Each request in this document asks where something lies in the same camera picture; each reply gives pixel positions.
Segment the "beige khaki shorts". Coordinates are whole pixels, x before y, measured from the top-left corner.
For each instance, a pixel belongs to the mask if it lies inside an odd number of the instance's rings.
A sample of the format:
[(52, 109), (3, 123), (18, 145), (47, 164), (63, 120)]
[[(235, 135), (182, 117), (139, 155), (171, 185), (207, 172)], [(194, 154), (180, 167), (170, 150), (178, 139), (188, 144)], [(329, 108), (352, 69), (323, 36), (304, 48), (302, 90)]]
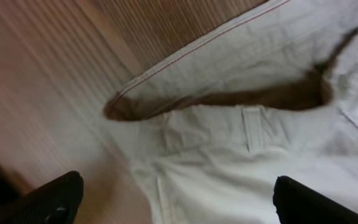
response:
[(270, 1), (106, 105), (153, 223), (278, 223), (287, 175), (358, 214), (358, 1)]

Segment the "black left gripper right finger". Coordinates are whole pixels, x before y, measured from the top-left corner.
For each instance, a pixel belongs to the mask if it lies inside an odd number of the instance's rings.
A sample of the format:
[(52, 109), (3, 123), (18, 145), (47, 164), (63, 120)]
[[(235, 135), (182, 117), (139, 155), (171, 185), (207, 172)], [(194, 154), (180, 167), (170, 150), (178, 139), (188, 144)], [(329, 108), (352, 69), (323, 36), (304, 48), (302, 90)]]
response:
[(276, 179), (273, 204), (281, 224), (358, 224), (358, 213), (285, 175)]

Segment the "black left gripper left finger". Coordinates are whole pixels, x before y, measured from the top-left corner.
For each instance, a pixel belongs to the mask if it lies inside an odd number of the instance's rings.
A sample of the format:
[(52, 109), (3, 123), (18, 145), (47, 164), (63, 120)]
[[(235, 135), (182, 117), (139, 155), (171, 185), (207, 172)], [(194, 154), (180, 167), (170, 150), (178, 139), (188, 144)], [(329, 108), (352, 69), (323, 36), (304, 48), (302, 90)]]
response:
[(84, 195), (83, 178), (70, 171), (0, 208), (0, 224), (73, 224)]

